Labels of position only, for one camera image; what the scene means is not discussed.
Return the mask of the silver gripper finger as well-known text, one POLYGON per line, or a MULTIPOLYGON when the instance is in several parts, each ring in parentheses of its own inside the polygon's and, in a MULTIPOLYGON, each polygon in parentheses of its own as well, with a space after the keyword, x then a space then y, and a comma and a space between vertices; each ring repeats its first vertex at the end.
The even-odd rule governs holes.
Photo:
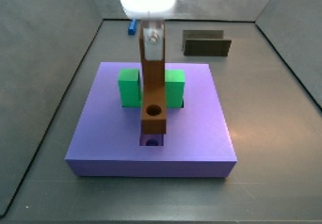
POLYGON ((149 61, 163 60, 163 23, 157 20, 143 21, 143 53, 149 61))

